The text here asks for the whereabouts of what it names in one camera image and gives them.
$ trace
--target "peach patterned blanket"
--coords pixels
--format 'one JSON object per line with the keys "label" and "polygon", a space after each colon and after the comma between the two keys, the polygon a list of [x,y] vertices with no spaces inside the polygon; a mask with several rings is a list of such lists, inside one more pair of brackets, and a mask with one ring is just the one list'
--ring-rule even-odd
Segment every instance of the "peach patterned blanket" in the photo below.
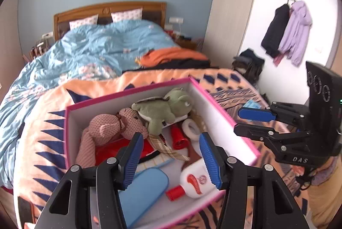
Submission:
{"label": "peach patterned blanket", "polygon": [[[68,81],[41,96],[25,122],[15,165],[14,188],[17,196],[33,205],[34,216],[37,219],[66,172],[63,128],[64,110],[68,105],[129,88],[189,76],[196,79],[237,122],[246,122],[239,119],[237,110],[248,100],[252,99],[262,107],[267,105],[243,77],[230,69],[152,70],[126,72],[121,77],[105,81]],[[279,132],[287,132],[286,127],[279,122],[254,123],[274,127]],[[272,152],[263,143],[255,142],[254,145],[261,153],[255,165],[272,164],[295,196],[302,212],[306,214],[307,192],[298,190],[291,166],[275,162]],[[176,228],[215,228],[221,204],[221,200],[212,203]],[[252,218],[252,205],[253,198],[249,198],[247,226]]]}

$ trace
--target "purple jacket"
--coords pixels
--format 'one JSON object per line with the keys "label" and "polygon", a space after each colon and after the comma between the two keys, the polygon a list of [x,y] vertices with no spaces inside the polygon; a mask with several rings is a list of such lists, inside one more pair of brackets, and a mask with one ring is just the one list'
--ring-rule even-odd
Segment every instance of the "purple jacket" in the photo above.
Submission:
{"label": "purple jacket", "polygon": [[311,24],[312,18],[305,2],[295,2],[291,7],[290,20],[278,48],[281,53],[289,52],[287,58],[291,59],[295,66],[299,66],[303,59]]}

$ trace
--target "black jacket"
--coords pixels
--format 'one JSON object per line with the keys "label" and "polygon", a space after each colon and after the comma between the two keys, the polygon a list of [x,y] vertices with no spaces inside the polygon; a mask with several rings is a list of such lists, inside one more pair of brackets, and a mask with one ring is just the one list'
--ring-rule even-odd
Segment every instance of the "black jacket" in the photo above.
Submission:
{"label": "black jacket", "polygon": [[272,58],[279,55],[278,47],[283,38],[284,31],[290,19],[290,7],[287,4],[276,9],[274,19],[272,20],[261,46]]}

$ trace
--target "white bottle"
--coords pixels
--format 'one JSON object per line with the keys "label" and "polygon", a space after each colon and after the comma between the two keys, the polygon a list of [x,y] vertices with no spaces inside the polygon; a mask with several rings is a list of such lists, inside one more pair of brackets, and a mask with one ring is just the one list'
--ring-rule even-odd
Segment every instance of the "white bottle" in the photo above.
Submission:
{"label": "white bottle", "polygon": [[180,185],[166,192],[169,200],[174,201],[184,194],[199,198],[215,189],[211,183],[203,158],[186,167],[180,178]]}

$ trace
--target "open box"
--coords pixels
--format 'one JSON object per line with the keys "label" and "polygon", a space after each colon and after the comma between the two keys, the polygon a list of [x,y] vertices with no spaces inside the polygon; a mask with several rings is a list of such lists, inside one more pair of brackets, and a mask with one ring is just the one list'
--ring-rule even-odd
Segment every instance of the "open box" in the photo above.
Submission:
{"label": "open box", "polygon": [[[122,108],[131,107],[138,100],[165,96],[173,88],[183,88],[193,98],[194,108],[206,123],[215,145],[223,147],[228,155],[237,157],[246,165],[251,165],[257,159],[259,152],[251,141],[233,132],[235,121],[197,81],[189,77],[128,89],[68,106],[64,129],[67,168],[75,163],[82,131],[93,117],[103,113],[116,114]],[[200,153],[198,142],[192,143],[195,150]],[[169,177],[168,190],[179,185],[182,164],[182,161],[174,160],[160,168]],[[199,199],[184,196],[172,202],[166,195],[162,195],[133,228],[168,228],[205,208],[222,194],[222,191],[214,189]]]}

